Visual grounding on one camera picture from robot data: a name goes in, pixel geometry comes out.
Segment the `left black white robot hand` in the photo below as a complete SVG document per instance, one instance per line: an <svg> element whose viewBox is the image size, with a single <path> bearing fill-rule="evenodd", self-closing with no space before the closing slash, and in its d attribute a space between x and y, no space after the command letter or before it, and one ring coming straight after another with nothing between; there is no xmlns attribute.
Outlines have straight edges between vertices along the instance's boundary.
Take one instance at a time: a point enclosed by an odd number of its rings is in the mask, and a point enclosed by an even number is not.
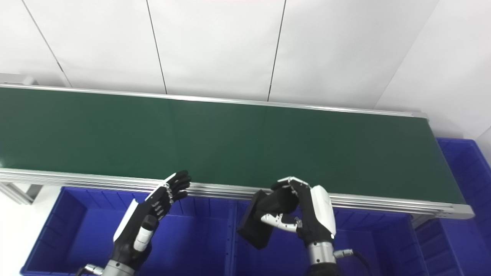
<svg viewBox="0 0 491 276"><path fill-rule="evenodd" d="M152 250L152 238L173 203L184 199L191 185L188 171L162 180L142 202L133 200L113 236L114 246L104 276L133 276Z"/></svg>

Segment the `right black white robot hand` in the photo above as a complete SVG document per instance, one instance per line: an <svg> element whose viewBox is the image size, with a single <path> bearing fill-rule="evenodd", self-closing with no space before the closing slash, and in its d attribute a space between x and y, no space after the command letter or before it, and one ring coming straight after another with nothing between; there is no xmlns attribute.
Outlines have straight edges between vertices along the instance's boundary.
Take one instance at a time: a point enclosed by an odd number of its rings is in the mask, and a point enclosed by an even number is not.
<svg viewBox="0 0 491 276"><path fill-rule="evenodd" d="M321 185L297 177L278 180L261 199L255 217L280 230L295 232L306 247L333 249L336 222L330 195Z"/></svg>

